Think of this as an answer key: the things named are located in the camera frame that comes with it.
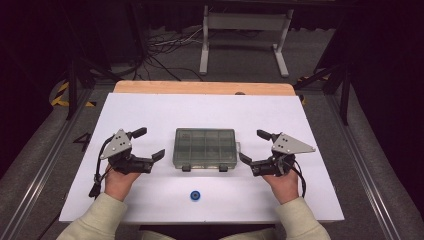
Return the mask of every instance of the person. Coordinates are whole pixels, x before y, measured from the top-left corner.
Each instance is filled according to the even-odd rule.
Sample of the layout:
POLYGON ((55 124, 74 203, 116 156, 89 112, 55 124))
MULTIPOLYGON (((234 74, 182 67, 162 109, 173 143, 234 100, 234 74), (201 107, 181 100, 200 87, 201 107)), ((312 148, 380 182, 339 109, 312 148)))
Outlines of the person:
MULTIPOLYGON (((59 235, 59 240, 68 239, 115 239, 115 232, 124 216, 127 206, 123 202, 140 173, 124 175, 113 169, 105 178, 105 190, 90 206, 87 212, 72 222, 59 235)), ((263 176, 270 185, 279 205, 276 212, 286 230, 287 240, 330 239, 325 228, 315 219, 312 211, 298 192, 298 176, 294 171, 275 177, 263 176)), ((160 233, 143 231, 142 240, 173 240, 160 233)), ((277 239, 276 231, 267 228, 260 231, 240 233, 222 240, 277 239)))

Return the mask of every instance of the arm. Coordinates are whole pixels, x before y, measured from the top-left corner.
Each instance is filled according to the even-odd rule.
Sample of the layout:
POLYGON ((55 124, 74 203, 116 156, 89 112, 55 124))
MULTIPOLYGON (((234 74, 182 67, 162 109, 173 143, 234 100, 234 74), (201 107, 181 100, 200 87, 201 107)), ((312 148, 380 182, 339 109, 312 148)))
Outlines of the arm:
POLYGON ((276 211, 290 240, 330 239, 325 228, 315 219, 312 211, 298 192, 298 176, 290 171, 286 176, 263 176, 271 186, 280 206, 276 211))
POLYGON ((123 201, 139 176, 140 173, 124 175, 110 170, 105 179, 105 192, 58 239, 114 239, 115 231, 127 209, 123 201))

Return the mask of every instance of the table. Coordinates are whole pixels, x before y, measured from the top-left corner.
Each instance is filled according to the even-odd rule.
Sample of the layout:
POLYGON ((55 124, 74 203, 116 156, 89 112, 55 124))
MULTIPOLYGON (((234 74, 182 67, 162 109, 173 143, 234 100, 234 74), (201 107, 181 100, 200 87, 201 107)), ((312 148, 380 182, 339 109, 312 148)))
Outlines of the table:
MULTIPOLYGON (((259 128, 273 133, 284 130, 317 146, 302 105, 289 84, 121 81, 105 102, 60 221, 75 220, 93 202, 88 192, 104 140, 118 128, 133 131, 139 127, 147 127, 148 133, 132 141, 134 155, 148 157, 162 148, 166 153, 155 163, 151 174, 142 175, 134 183, 125 200, 129 209, 123 223, 127 224, 278 221, 274 212, 278 202, 268 184, 253 177, 250 168, 240 161, 235 169, 225 173, 211 169, 185 173, 175 169, 171 159, 177 127, 233 128, 241 151, 253 160, 271 154, 272 144, 256 136, 259 128), (250 95, 234 95, 241 92, 250 95), (199 201, 190 199, 193 190, 201 193, 199 201)), ((328 172, 316 149, 296 156, 308 185, 305 199, 318 220, 343 220, 328 172)))

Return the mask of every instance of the equipment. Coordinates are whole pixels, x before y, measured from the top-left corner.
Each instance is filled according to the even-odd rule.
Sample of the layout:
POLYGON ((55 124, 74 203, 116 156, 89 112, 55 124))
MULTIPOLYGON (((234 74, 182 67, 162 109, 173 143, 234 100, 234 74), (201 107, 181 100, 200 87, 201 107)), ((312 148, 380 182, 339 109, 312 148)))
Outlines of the equipment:
POLYGON ((165 149, 153 154, 152 158, 139 158, 131 154, 131 138, 138 138, 146 133, 147 128, 145 127, 134 132, 127 133, 125 133, 123 129, 119 129, 116 134, 106 139, 97 160, 96 174, 94 175, 94 186, 90 191, 89 197, 97 198, 100 194, 101 182, 111 169, 125 175, 131 172, 150 173, 152 171, 153 164, 165 156, 165 149), (103 175, 100 175, 100 161, 106 158, 109 160, 110 167, 103 175))
POLYGON ((251 158, 240 152, 240 160, 250 166, 253 176, 255 177, 263 175, 280 177, 287 175, 290 170, 293 170, 302 180, 302 197, 304 197, 306 193, 306 181, 302 176, 302 170, 296 162, 294 154, 315 152, 315 148, 284 133, 270 134, 263 130, 257 130, 256 134, 267 141, 272 139, 272 156, 268 157, 266 160, 253 162, 251 158))

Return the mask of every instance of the black curtain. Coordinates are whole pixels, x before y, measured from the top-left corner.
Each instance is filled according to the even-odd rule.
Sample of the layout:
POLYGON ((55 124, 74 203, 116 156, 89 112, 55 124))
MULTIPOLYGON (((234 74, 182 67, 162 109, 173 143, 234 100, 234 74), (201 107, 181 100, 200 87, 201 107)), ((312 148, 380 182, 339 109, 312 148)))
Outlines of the black curtain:
POLYGON ((424 214, 424 24, 411 1, 363 1, 317 68, 351 63, 352 85, 391 166, 424 214))
POLYGON ((52 111, 49 96, 66 58, 55 24, 31 1, 0 8, 0 177, 52 111))

